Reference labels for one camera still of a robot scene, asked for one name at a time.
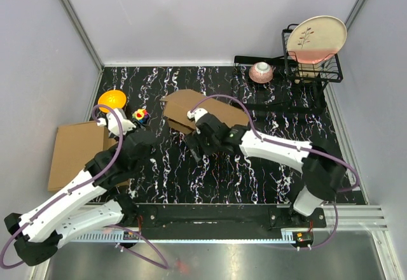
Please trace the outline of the pink patterned ceramic bowl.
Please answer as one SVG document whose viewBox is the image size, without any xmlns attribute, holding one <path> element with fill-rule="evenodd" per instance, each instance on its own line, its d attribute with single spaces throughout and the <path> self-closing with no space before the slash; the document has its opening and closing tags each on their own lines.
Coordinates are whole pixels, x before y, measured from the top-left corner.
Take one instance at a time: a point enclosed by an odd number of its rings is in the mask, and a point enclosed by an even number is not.
<svg viewBox="0 0 407 280">
<path fill-rule="evenodd" d="M 249 77 L 255 83 L 268 83 L 273 79 L 273 68 L 266 62 L 257 62 L 250 68 Z"/>
</svg>

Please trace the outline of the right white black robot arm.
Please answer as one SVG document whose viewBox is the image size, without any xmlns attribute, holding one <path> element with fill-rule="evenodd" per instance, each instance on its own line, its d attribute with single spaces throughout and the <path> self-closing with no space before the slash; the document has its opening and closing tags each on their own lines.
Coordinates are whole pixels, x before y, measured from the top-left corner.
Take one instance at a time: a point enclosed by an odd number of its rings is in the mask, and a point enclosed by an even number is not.
<svg viewBox="0 0 407 280">
<path fill-rule="evenodd" d="M 303 187 L 294 196 L 288 212 L 294 226 L 306 225 L 316 208 L 336 199 L 347 170 L 338 157 L 329 155 L 323 147 L 309 141 L 268 136 L 247 125 L 229 127 L 204 108 L 188 111 L 187 117 L 195 123 L 186 143 L 196 161 L 204 155 L 223 152 L 269 160 L 302 174 Z"/>
</svg>

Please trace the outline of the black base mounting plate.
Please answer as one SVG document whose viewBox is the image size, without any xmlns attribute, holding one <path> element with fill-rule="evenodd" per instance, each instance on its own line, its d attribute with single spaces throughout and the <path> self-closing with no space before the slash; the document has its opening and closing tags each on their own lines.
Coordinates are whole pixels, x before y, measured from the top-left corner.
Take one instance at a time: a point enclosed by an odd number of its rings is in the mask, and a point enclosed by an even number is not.
<svg viewBox="0 0 407 280">
<path fill-rule="evenodd" d="M 323 209 L 303 216 L 291 206 L 276 204 L 136 204 L 129 216 L 112 226 L 162 227 L 169 224 L 220 225 L 253 223 L 266 228 L 326 228 Z"/>
</svg>

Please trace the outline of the brown cardboard box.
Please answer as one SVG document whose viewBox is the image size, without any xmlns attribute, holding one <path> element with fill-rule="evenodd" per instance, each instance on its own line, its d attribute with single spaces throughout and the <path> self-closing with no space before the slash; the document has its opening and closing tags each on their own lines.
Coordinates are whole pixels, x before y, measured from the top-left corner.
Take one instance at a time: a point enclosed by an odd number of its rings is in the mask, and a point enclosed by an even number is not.
<svg viewBox="0 0 407 280">
<path fill-rule="evenodd" d="M 189 134 L 196 129 L 195 119 L 201 118 L 206 113 L 214 115 L 228 127 L 248 124 L 249 119 L 241 109 L 225 102 L 210 98 L 197 106 L 204 99 L 204 95 L 190 89 L 178 90 L 161 98 L 165 103 L 163 115 L 169 127 L 183 134 Z"/>
<path fill-rule="evenodd" d="M 48 191 L 57 192 L 70 183 L 93 157 L 116 144 L 105 127 L 94 122 L 61 125 L 57 129 Z"/>
</svg>

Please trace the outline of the beige plate with leaf pattern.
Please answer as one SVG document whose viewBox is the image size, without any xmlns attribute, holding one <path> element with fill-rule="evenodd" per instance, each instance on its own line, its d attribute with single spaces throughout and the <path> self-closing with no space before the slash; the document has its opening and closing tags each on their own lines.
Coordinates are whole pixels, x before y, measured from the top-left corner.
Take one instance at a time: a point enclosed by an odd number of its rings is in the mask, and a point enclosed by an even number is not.
<svg viewBox="0 0 407 280">
<path fill-rule="evenodd" d="M 336 55 L 346 39 L 347 28 L 339 18 L 312 17 L 293 29 L 287 53 L 300 64 L 318 64 Z"/>
</svg>

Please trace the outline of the orange bowl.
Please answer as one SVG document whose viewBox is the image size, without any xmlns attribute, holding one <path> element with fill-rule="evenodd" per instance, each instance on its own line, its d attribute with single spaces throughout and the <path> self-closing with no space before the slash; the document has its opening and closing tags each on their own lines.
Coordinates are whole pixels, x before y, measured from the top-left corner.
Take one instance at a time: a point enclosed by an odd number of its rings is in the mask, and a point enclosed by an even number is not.
<svg viewBox="0 0 407 280">
<path fill-rule="evenodd" d="M 127 103 L 127 96 L 121 90 L 108 90 L 98 99 L 97 104 L 109 106 L 111 109 L 123 109 Z"/>
</svg>

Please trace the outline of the beige cup in rack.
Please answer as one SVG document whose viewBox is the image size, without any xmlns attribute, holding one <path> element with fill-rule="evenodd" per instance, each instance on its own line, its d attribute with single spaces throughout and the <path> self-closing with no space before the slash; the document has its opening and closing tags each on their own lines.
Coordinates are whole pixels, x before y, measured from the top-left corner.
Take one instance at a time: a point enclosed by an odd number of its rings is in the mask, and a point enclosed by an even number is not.
<svg viewBox="0 0 407 280">
<path fill-rule="evenodd" d="M 321 70 L 320 64 L 298 64 L 298 70 L 295 72 L 295 76 L 299 76 L 300 79 L 295 79 L 295 84 L 301 82 L 301 78 L 315 78 L 319 75 Z"/>
</svg>

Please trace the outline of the colourful flower toy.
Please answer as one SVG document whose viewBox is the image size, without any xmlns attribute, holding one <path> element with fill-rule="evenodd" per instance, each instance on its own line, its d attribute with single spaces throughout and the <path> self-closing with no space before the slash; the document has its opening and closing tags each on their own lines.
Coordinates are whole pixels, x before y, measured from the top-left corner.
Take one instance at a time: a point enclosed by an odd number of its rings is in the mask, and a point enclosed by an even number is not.
<svg viewBox="0 0 407 280">
<path fill-rule="evenodd" d="M 150 115 L 146 109 L 138 109 L 132 113 L 132 118 L 140 124 L 147 124 L 150 119 Z"/>
</svg>

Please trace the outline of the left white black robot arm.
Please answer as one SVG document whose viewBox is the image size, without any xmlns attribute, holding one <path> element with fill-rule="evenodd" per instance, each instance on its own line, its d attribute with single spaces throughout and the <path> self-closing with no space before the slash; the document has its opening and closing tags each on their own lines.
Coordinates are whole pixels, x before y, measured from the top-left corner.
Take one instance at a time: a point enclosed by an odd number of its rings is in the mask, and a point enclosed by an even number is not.
<svg viewBox="0 0 407 280">
<path fill-rule="evenodd" d="M 96 197 L 135 177 L 150 159 L 156 143 L 149 130 L 138 129 L 107 150 L 97 153 L 77 176 L 46 202 L 25 214 L 11 213 L 4 223 L 21 262 L 32 267 L 51 258 L 71 240 L 110 225 L 129 227 L 137 223 L 137 208 L 126 194 L 105 204 L 77 213 Z"/>
</svg>

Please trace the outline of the closed brown cardboard box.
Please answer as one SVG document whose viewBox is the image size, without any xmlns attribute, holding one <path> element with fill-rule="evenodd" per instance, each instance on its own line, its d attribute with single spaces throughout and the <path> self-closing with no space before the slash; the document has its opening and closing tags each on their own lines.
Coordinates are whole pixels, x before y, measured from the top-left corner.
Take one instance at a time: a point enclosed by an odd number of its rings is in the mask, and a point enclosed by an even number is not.
<svg viewBox="0 0 407 280">
<path fill-rule="evenodd" d="M 116 144 L 105 127 L 94 122 L 61 125 L 57 129 L 48 191 L 57 192 L 70 183 L 93 157 Z"/>
</svg>

